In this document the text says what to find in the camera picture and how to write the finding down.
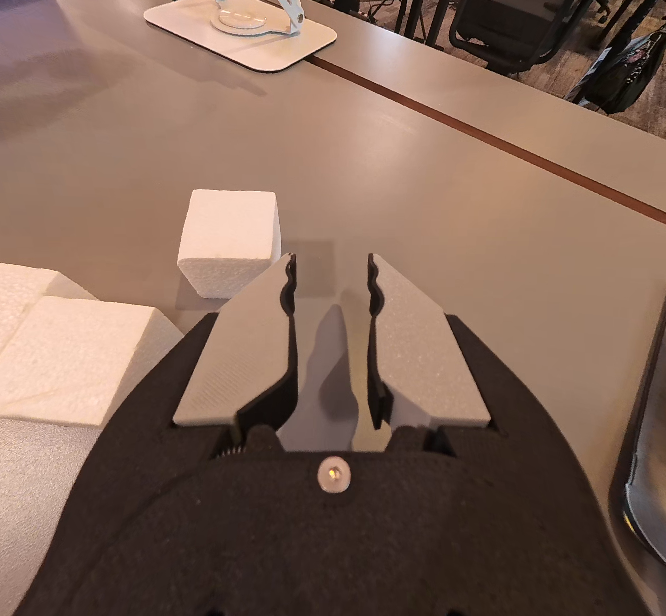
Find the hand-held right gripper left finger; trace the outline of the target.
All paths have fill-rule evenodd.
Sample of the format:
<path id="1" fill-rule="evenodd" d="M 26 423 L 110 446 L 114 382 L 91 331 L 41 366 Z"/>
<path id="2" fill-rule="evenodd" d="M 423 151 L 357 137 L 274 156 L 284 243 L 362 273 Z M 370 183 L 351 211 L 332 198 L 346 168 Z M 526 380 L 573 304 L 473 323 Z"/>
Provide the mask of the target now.
<path id="1" fill-rule="evenodd" d="M 288 253 L 221 307 L 173 422 L 278 431 L 298 403 L 296 255 Z"/>

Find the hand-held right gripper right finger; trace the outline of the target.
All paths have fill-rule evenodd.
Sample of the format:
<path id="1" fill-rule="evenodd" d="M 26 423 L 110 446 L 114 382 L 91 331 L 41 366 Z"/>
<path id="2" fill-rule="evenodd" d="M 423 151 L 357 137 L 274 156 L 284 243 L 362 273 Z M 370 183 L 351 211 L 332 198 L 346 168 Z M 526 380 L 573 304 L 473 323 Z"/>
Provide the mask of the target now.
<path id="1" fill-rule="evenodd" d="M 444 310 L 376 253 L 368 255 L 368 291 L 374 429 L 487 428 L 490 412 Z"/>

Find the white hard foam cube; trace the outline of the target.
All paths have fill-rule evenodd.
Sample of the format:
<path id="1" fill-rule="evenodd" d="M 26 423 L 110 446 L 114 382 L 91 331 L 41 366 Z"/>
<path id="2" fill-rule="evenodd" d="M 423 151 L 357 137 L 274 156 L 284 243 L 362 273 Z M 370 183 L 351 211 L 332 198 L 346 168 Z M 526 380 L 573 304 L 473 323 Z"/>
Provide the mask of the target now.
<path id="1" fill-rule="evenodd" d="M 232 298 L 277 262 L 281 250 L 274 192 L 192 192 L 177 264 L 199 297 Z"/>
<path id="2" fill-rule="evenodd" d="M 1 350 L 1 614 L 34 578 L 106 422 L 182 339 L 153 307 L 45 296 Z"/>
<path id="3" fill-rule="evenodd" d="M 1 263 L 1 349 L 32 307 L 45 296 L 96 300 L 94 295 L 58 271 Z"/>

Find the white document stand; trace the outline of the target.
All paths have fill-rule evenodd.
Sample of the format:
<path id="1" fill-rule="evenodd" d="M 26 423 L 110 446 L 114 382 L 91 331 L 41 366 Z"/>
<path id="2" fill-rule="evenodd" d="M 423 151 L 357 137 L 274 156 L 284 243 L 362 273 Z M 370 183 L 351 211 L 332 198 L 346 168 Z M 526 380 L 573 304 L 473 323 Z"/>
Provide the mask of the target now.
<path id="1" fill-rule="evenodd" d="M 300 0 L 178 0 L 145 11 L 147 23 L 250 70 L 285 70 L 331 45 L 336 32 L 308 20 Z"/>

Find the black floral bag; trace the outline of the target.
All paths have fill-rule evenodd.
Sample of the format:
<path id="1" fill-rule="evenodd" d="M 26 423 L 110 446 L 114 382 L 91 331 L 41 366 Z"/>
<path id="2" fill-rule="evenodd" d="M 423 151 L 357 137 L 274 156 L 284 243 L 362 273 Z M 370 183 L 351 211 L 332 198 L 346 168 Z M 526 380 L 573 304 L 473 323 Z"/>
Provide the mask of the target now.
<path id="1" fill-rule="evenodd" d="M 665 25 L 637 37 L 608 63 L 606 48 L 564 99 L 580 106 L 593 106 L 612 115 L 625 112 L 643 94 L 659 70 L 665 54 Z"/>

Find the black office chair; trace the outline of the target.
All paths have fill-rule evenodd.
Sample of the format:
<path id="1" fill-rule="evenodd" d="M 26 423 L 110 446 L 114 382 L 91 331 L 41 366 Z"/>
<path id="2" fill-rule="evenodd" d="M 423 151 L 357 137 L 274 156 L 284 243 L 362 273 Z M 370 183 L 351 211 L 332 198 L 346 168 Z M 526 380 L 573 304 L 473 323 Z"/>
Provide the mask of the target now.
<path id="1" fill-rule="evenodd" d="M 449 29 L 454 48 L 508 76 L 559 52 L 594 0 L 461 0 Z"/>

